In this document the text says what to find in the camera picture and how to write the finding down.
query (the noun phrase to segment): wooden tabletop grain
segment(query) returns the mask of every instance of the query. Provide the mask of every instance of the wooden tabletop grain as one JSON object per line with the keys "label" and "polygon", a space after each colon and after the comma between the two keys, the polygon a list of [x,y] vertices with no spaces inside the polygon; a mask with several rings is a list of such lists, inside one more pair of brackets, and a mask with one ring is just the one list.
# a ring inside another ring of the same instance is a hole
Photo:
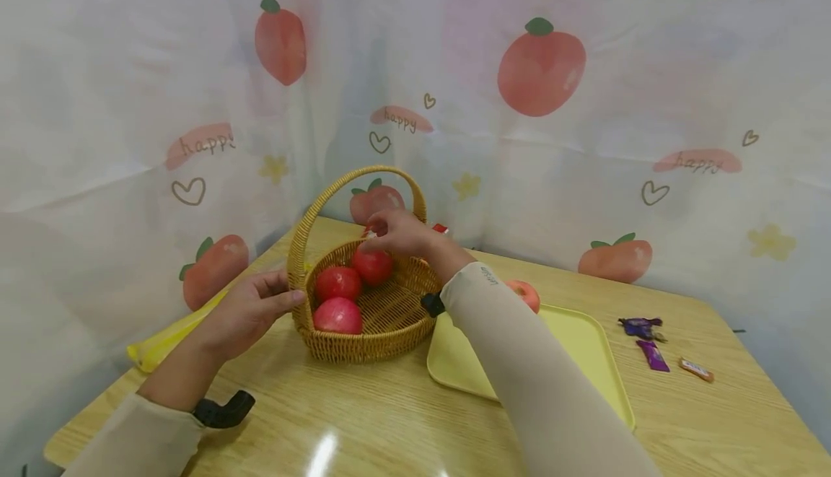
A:
{"label": "wooden tabletop grain", "polygon": [[[318,219],[307,259],[359,236],[354,224]],[[291,233],[247,273],[285,258]],[[728,325],[704,302],[638,286],[472,252],[502,279],[534,285],[544,303],[603,325],[646,446],[666,476],[831,476],[831,457]],[[652,372],[617,319],[661,317],[672,372]],[[391,362],[337,367],[307,356],[291,318],[226,364],[208,396],[237,389],[257,405],[241,427],[210,432],[185,475],[520,476],[519,446],[498,403],[443,388],[426,369],[430,342]],[[716,375],[709,384],[678,356]],[[45,458],[66,467],[144,379],[131,369],[59,430]]]}

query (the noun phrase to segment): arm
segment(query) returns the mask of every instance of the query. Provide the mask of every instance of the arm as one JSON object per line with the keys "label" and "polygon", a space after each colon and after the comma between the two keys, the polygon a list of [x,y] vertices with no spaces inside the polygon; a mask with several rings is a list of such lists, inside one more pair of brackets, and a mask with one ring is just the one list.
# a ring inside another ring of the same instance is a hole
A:
{"label": "arm", "polygon": [[502,402],[534,477],[655,477],[661,473],[536,314],[449,238],[404,211],[370,219],[367,250],[425,258],[441,298]]}
{"label": "arm", "polygon": [[64,477],[180,476],[204,430],[190,412],[220,366],[187,336],[137,394],[127,396]]}
{"label": "arm", "polygon": [[127,396],[64,477],[180,476],[204,430],[191,411],[225,362],[303,302],[303,292],[286,292],[288,285],[285,271],[237,282],[136,394]]}

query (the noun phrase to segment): curtain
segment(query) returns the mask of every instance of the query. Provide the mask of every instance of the curtain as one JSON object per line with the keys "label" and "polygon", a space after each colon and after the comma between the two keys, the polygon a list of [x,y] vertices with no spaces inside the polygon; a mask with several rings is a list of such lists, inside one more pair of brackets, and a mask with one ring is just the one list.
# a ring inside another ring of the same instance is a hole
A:
{"label": "curtain", "polygon": [[0,0],[2,464],[375,164],[467,247],[710,303],[831,446],[827,2]]}

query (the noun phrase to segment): person's left hand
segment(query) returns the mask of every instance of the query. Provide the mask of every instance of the person's left hand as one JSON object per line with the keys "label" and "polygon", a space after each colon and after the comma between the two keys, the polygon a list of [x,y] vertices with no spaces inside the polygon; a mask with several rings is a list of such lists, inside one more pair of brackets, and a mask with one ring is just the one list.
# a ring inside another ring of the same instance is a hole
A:
{"label": "person's left hand", "polygon": [[285,270],[248,276],[237,282],[188,336],[202,349],[228,362],[246,352],[275,320],[306,299],[289,291]]}

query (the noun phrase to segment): black wristband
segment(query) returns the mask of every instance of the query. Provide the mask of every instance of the black wristband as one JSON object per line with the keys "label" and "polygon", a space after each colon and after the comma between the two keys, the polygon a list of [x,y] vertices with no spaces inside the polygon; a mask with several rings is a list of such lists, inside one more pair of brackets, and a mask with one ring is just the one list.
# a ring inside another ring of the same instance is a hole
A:
{"label": "black wristband", "polygon": [[193,409],[193,416],[208,428],[232,428],[242,423],[257,400],[245,390],[237,390],[224,406],[216,401],[202,399]]}
{"label": "black wristband", "polygon": [[427,293],[427,295],[421,297],[421,307],[424,307],[427,314],[432,318],[436,318],[444,312],[444,302],[441,301],[439,293]]}

